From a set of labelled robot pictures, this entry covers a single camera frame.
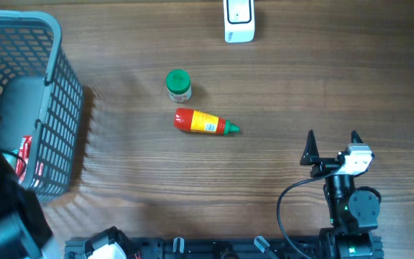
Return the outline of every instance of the green jar lid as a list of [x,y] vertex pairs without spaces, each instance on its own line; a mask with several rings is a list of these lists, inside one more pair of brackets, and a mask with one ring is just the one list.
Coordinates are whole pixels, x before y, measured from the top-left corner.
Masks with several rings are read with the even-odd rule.
[[190,75],[186,71],[176,69],[167,75],[167,89],[172,94],[184,94],[191,86]]

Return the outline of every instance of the red and white package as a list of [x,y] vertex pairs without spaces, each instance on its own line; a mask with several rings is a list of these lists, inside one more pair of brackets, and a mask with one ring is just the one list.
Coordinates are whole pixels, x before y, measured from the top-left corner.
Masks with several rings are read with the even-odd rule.
[[[29,149],[32,146],[32,136],[23,136],[22,143],[19,148],[19,157],[23,158],[25,163],[23,163],[20,159],[17,160],[17,165],[15,167],[15,173],[19,177],[19,183],[22,183],[23,179],[25,179],[25,173],[27,172],[28,167],[28,157],[29,157]],[[43,163],[36,164],[36,172],[41,175],[42,169],[44,168]]]

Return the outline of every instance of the white mechanical part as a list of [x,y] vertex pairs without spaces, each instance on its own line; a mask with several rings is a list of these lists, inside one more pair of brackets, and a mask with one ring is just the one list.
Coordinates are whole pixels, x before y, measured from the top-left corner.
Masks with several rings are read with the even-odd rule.
[[223,0],[224,40],[249,42],[255,34],[254,0]]
[[356,176],[365,172],[373,160],[373,152],[367,144],[351,143],[346,147],[348,155],[344,156],[344,164],[336,175],[348,174]]

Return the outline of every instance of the basket handle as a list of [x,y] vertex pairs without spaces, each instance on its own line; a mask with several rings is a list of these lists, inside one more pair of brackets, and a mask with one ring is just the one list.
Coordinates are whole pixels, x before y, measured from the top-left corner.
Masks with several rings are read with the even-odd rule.
[[18,11],[5,11],[0,10],[0,20],[2,19],[20,19],[20,20],[34,20],[38,22],[44,22],[50,27],[54,34],[54,40],[52,42],[52,49],[50,51],[49,61],[46,67],[45,84],[52,83],[54,78],[55,63],[57,62],[58,53],[60,52],[60,44],[62,43],[62,28],[58,24],[57,20],[50,14],[45,12],[18,12]]

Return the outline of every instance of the ketchup bottle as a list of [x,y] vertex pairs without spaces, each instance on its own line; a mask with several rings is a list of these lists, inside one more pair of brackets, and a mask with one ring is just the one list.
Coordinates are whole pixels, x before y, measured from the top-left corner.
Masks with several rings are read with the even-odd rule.
[[183,131],[221,135],[227,135],[230,132],[239,132],[240,130],[239,127],[230,123],[229,120],[186,108],[177,109],[173,126]]

